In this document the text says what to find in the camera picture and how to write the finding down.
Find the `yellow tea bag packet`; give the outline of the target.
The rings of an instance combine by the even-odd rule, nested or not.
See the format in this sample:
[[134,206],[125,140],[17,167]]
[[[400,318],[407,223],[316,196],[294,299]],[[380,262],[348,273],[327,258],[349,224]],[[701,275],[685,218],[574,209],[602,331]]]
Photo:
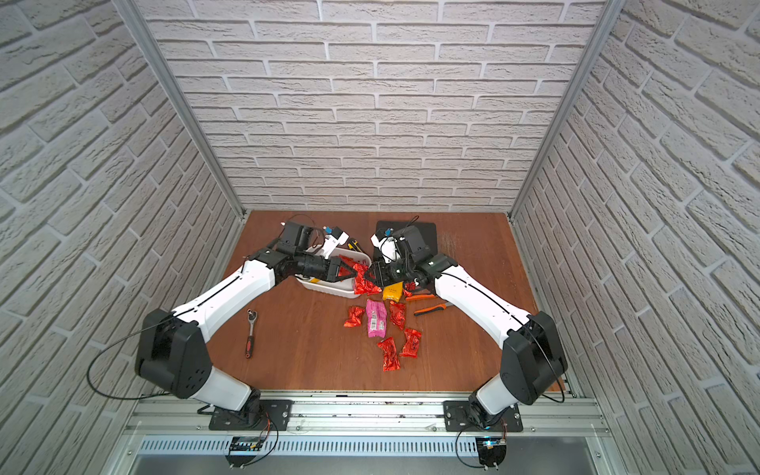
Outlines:
[[405,292],[404,283],[397,282],[383,289],[382,298],[384,300],[399,303],[404,297],[404,292]]

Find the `red tea bag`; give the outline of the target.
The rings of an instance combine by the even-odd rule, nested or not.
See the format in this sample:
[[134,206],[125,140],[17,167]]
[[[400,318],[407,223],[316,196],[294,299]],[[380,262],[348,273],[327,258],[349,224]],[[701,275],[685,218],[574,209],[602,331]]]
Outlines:
[[382,292],[380,287],[366,277],[366,272],[369,269],[368,265],[362,262],[353,262],[350,266],[356,272],[353,285],[355,295],[376,295]]
[[344,322],[345,328],[358,328],[362,325],[362,319],[365,315],[365,309],[360,306],[350,306],[348,317]]
[[391,323],[401,331],[406,328],[407,306],[404,303],[390,301],[389,312]]
[[417,285],[415,285],[415,283],[413,282],[406,283],[404,285],[404,296],[411,297],[415,294],[416,290],[417,290]]

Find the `pink tea bag packet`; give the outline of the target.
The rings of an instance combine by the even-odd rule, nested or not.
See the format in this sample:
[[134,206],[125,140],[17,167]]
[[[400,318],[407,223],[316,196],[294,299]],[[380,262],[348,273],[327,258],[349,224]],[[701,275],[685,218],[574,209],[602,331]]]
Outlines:
[[370,338],[386,338],[387,309],[385,303],[368,299],[365,304],[367,335]]

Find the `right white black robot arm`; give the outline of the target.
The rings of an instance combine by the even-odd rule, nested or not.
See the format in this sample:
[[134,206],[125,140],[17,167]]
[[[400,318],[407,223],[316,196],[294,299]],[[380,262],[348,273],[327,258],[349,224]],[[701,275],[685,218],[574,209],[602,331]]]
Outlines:
[[485,429],[516,403],[532,405],[568,369],[554,320],[500,298],[444,253],[434,253],[420,230],[409,225],[371,238],[379,258],[366,278],[379,287],[413,283],[459,308],[502,352],[499,373],[468,398],[468,417]]

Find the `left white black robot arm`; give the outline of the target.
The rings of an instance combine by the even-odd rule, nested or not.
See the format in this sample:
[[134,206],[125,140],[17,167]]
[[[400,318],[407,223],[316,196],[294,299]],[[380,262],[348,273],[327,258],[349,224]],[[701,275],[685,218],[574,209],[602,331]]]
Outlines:
[[289,221],[276,239],[210,290],[171,311],[150,312],[142,323],[136,374],[178,399],[251,410],[258,400],[255,390],[215,368],[207,343],[243,307],[292,276],[326,282],[356,277],[343,258],[310,249],[314,231]]

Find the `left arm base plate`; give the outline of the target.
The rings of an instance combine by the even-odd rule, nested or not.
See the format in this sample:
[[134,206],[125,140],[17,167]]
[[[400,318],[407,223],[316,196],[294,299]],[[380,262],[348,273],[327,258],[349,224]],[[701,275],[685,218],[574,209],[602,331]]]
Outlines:
[[286,431],[292,400],[256,400],[241,411],[215,408],[209,423],[210,431]]

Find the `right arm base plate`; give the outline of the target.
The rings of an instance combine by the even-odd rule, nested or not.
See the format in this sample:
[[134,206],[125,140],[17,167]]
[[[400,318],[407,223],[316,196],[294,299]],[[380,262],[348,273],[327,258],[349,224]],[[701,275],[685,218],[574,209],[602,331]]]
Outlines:
[[508,406],[500,413],[492,415],[472,401],[444,401],[443,421],[445,429],[450,433],[460,431],[521,433],[524,430],[522,415],[517,405]]

